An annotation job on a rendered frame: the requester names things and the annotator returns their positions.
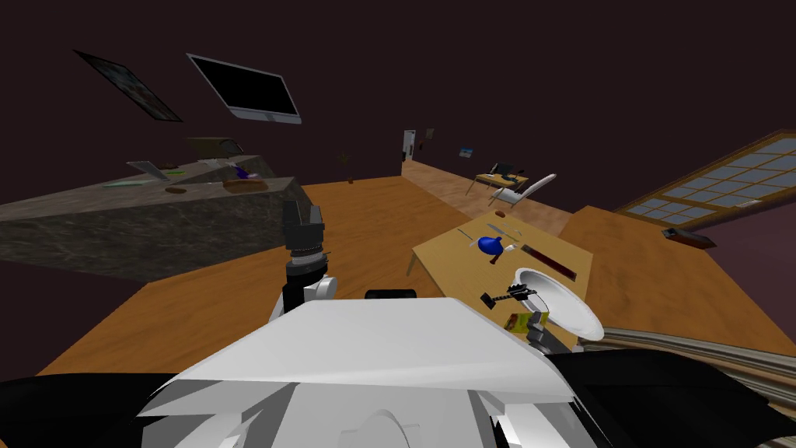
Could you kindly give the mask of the wall-mounted television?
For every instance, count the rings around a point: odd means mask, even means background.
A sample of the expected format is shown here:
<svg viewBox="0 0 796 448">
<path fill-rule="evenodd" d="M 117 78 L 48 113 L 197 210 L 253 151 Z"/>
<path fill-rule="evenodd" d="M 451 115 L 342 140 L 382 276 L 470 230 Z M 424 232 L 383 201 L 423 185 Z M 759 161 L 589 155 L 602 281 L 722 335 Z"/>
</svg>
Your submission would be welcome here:
<svg viewBox="0 0 796 448">
<path fill-rule="evenodd" d="M 194 54 L 187 57 L 237 118 L 302 123 L 283 76 Z"/>
</svg>

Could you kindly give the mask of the white chair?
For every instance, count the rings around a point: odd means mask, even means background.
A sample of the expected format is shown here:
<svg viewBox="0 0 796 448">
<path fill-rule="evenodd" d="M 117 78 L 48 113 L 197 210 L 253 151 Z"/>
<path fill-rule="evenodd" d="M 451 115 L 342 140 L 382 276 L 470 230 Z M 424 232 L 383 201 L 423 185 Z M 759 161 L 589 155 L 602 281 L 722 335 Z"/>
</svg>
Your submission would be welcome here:
<svg viewBox="0 0 796 448">
<path fill-rule="evenodd" d="M 505 203 L 510 204 L 510 207 L 515 207 L 521 200 L 527 198 L 531 193 L 539 190 L 541 187 L 545 186 L 546 184 L 550 183 L 551 181 L 557 178 L 556 173 L 552 173 L 548 175 L 548 177 L 544 177 L 543 179 L 537 181 L 533 185 L 527 187 L 521 194 L 513 191 L 507 187 L 502 187 L 497 189 L 491 196 L 491 200 L 489 201 L 489 205 L 492 205 L 496 201 L 502 201 Z"/>
</svg>

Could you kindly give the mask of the dark red long book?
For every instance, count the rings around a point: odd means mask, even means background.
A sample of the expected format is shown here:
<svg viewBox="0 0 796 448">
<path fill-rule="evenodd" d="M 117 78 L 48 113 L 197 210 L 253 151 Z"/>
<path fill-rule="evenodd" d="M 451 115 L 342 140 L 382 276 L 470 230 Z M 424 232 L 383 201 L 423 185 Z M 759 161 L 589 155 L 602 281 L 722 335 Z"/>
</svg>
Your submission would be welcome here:
<svg viewBox="0 0 796 448">
<path fill-rule="evenodd" d="M 566 277 L 570 281 L 574 282 L 577 279 L 577 274 L 575 273 L 575 271 L 572 271 L 570 268 L 567 268 L 566 266 L 562 265 L 558 261 L 555 261 L 554 259 L 546 256 L 545 254 L 543 254 L 539 250 L 536 250 L 536 249 L 528 246 L 527 244 L 524 244 L 521 247 L 521 250 L 523 252 L 527 253 L 528 255 L 530 255 L 531 257 L 534 257 L 535 259 L 537 259 L 541 263 L 545 264 L 549 268 L 552 268 L 553 270 L 557 271 L 557 273 L 563 275 L 564 277 Z"/>
</svg>

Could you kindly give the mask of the light wooden table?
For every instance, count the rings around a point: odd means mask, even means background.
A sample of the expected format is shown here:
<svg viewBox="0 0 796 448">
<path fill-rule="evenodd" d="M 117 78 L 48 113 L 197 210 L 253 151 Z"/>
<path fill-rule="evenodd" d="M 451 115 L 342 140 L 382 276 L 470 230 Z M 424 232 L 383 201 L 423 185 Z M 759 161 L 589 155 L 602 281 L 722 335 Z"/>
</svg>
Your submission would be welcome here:
<svg viewBox="0 0 796 448">
<path fill-rule="evenodd" d="M 515 236 L 519 242 L 495 232 L 487 226 L 488 223 Z M 476 243 L 470 246 L 470 241 L 456 230 L 457 227 L 476 240 L 485 236 L 501 237 L 504 252 L 494 257 L 480 252 Z M 521 247 L 524 244 L 575 271 L 577 279 L 572 282 L 523 252 Z M 585 301 L 592 266 L 592 254 L 588 251 L 510 215 L 500 218 L 493 212 L 455 226 L 415 247 L 413 254 L 411 263 L 420 263 L 426 268 L 443 296 L 457 298 L 473 310 L 482 313 L 499 327 L 503 327 L 513 313 L 524 313 L 527 309 L 516 299 L 505 299 L 497 302 L 497 305 L 490 310 L 480 300 L 480 295 L 483 293 L 490 296 L 506 294 L 508 287 L 515 284 L 515 273 L 518 269 L 531 268 L 541 271 L 568 287 L 576 296 Z M 546 323 L 546 329 L 550 330 L 567 348 L 572 348 L 579 340 L 585 340 L 569 333 L 552 321 Z"/>
</svg>

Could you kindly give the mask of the dark brown flat box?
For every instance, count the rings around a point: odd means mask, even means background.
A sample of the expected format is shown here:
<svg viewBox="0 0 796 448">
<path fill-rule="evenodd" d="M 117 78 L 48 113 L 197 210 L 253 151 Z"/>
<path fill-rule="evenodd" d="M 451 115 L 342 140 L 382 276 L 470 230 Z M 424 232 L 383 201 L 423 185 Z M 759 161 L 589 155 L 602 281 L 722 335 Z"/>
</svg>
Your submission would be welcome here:
<svg viewBox="0 0 796 448">
<path fill-rule="evenodd" d="M 663 236 L 671 241 L 701 250 L 717 247 L 717 244 L 706 236 L 687 232 L 683 229 L 668 228 L 662 230 Z"/>
</svg>

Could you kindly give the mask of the white plate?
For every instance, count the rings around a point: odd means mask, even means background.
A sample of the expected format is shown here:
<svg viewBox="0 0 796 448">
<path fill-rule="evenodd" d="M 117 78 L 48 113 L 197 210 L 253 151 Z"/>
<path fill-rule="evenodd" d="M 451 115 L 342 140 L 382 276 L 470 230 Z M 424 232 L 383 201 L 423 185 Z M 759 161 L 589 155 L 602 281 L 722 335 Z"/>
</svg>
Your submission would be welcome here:
<svg viewBox="0 0 796 448">
<path fill-rule="evenodd" d="M 587 303 L 568 287 L 531 268 L 520 268 L 515 273 L 515 285 L 524 285 L 530 293 L 521 300 L 531 312 L 546 313 L 546 319 L 576 337 L 588 341 L 601 341 L 604 329 Z"/>
</svg>

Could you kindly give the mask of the dark framed wall picture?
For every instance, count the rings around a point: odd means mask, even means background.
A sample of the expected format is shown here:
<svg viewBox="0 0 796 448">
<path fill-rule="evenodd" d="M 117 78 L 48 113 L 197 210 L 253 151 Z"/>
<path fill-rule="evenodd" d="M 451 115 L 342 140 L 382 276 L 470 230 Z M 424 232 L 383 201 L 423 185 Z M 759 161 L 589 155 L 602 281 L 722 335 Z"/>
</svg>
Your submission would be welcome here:
<svg viewBox="0 0 796 448">
<path fill-rule="evenodd" d="M 108 79 L 115 88 L 119 89 L 143 109 L 148 116 L 157 121 L 182 122 L 173 111 L 161 101 L 153 91 L 147 88 L 126 66 L 81 51 L 75 51 L 75 53 L 97 70 L 105 79 Z"/>
</svg>

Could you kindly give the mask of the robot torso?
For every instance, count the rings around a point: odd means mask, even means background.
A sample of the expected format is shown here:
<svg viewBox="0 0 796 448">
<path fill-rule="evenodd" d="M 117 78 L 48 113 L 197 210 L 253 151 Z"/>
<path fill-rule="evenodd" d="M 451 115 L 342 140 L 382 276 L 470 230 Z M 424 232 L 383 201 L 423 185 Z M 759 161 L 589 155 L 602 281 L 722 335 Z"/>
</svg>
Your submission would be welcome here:
<svg viewBox="0 0 796 448">
<path fill-rule="evenodd" d="M 141 448 L 597 448 L 553 363 L 454 298 L 317 300 L 162 386 Z"/>
</svg>

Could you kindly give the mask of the dark marble counter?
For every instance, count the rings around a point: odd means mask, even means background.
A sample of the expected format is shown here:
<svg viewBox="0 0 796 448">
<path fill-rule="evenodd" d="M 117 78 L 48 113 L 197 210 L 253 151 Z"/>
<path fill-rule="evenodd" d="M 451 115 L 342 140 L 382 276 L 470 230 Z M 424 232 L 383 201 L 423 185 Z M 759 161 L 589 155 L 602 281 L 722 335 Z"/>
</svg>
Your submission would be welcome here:
<svg viewBox="0 0 796 448">
<path fill-rule="evenodd" d="M 189 138 L 199 160 L 0 205 L 0 261 L 138 282 L 281 247 L 286 200 L 311 201 L 231 138 Z"/>
</svg>

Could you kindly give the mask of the yellow green box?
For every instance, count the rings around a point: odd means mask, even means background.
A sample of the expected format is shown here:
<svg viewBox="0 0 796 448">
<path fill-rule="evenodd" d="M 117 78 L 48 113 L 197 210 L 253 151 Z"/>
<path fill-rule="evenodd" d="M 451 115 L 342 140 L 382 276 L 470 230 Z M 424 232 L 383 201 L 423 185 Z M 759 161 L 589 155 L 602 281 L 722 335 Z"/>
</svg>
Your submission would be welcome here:
<svg viewBox="0 0 796 448">
<path fill-rule="evenodd" d="M 548 317 L 548 312 L 540 311 L 513 313 L 504 325 L 504 329 L 517 334 L 524 334 L 530 331 L 541 332 Z"/>
</svg>

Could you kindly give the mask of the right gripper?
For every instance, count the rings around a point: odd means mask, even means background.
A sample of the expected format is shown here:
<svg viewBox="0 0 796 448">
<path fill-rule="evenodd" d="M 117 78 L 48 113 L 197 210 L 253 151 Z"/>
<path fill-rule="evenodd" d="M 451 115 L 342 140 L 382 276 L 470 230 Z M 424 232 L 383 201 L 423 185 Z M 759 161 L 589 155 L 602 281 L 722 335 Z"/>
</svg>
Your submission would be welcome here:
<svg viewBox="0 0 796 448">
<path fill-rule="evenodd" d="M 528 333 L 526 335 L 529 345 L 545 355 L 563 353 L 564 345 L 544 327 L 543 317 L 545 317 L 543 313 L 531 314 L 527 323 Z"/>
</svg>

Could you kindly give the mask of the black long-handled utensil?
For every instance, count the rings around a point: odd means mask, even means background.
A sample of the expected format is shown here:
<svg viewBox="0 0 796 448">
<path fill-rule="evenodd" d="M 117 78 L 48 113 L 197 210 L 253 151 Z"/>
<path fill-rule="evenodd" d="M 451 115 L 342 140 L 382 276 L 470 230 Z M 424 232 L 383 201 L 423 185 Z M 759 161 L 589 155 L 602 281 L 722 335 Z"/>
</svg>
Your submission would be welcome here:
<svg viewBox="0 0 796 448">
<path fill-rule="evenodd" d="M 504 299 L 516 299 L 519 302 L 523 302 L 526 301 L 529 296 L 536 294 L 537 291 L 530 289 L 526 284 L 516 284 L 508 287 L 506 295 L 492 297 L 487 293 L 483 293 L 480 295 L 480 300 L 482 300 L 485 305 L 492 310 L 498 301 Z"/>
</svg>

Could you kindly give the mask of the wooden desk with computer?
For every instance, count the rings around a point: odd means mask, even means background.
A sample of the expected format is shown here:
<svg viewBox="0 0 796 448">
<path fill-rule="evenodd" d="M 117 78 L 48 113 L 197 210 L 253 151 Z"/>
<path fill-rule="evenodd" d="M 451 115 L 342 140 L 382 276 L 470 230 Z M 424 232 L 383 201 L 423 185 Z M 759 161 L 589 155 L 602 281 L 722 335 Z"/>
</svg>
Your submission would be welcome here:
<svg viewBox="0 0 796 448">
<path fill-rule="evenodd" d="M 478 181 L 483 181 L 488 186 L 496 186 L 497 188 L 515 187 L 517 191 L 528 178 L 522 175 L 525 172 L 524 170 L 518 170 L 516 173 L 512 173 L 514 168 L 515 166 L 508 163 L 494 164 L 489 173 L 477 174 L 473 178 L 473 182 L 468 187 L 465 195 L 468 195 Z"/>
</svg>

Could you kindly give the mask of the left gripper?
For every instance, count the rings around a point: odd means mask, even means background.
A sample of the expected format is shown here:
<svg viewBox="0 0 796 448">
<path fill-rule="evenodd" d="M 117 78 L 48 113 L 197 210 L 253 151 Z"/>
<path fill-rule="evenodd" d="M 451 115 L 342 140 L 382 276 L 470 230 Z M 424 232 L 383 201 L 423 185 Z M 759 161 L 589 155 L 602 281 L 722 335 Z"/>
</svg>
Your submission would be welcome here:
<svg viewBox="0 0 796 448">
<path fill-rule="evenodd" d="M 287 250 L 295 253 L 322 250 L 325 225 L 319 205 L 311 206 L 309 224 L 302 224 L 299 203 L 284 200 L 281 204 L 281 224 Z"/>
</svg>

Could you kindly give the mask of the wooden framed window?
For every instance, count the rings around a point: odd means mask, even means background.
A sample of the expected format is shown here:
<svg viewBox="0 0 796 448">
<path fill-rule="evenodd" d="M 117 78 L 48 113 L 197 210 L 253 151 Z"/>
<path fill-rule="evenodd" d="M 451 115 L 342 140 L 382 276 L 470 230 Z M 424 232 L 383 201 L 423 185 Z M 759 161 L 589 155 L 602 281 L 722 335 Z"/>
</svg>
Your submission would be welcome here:
<svg viewBox="0 0 796 448">
<path fill-rule="evenodd" d="M 796 199 L 796 130 L 778 131 L 616 210 L 699 229 Z"/>
</svg>

